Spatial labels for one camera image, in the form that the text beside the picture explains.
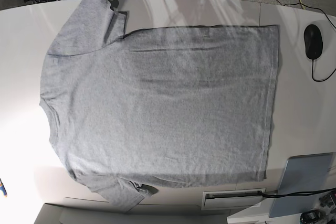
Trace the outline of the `black items bottom right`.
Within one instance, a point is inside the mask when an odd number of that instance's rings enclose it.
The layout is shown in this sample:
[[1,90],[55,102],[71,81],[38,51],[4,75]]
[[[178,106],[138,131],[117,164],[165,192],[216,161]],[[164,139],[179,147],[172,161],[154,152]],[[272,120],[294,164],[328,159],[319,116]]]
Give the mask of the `black items bottom right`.
[[317,208],[304,212],[300,216],[300,223],[335,224],[335,191],[332,191],[319,198]]

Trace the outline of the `grey laptop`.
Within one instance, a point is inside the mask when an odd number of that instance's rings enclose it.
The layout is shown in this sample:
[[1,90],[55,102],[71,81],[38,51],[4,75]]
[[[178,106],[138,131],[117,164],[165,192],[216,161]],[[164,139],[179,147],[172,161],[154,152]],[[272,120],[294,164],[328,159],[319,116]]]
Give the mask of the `grey laptop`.
[[[321,190],[333,161],[333,153],[293,156],[287,160],[277,193]],[[287,196],[274,200],[269,218],[300,214],[313,207],[316,195]]]

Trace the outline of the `blue orange object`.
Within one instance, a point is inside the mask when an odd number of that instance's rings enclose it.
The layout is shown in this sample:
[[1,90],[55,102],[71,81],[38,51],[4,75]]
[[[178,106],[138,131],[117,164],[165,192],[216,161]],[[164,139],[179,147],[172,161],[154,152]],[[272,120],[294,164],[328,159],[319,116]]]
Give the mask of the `blue orange object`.
[[0,180],[0,191],[3,193],[4,197],[7,197],[7,192],[5,189],[4,184],[2,183],[2,181]]

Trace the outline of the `grey T-shirt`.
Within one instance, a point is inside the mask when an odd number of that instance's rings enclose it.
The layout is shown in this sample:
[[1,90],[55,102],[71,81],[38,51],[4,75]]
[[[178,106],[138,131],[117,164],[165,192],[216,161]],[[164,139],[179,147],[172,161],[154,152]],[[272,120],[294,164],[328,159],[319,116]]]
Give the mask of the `grey T-shirt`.
[[264,180],[279,27],[126,20],[82,0],[45,56],[40,106],[70,177],[122,212],[158,186]]

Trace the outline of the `black computer mouse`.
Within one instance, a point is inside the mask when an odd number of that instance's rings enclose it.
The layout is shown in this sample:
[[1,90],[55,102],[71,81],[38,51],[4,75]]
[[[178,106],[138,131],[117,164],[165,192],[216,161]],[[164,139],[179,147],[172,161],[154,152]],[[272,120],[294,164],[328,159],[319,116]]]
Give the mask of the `black computer mouse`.
[[303,33],[306,56],[310,60],[318,59],[323,52],[321,31],[315,24],[308,25]]

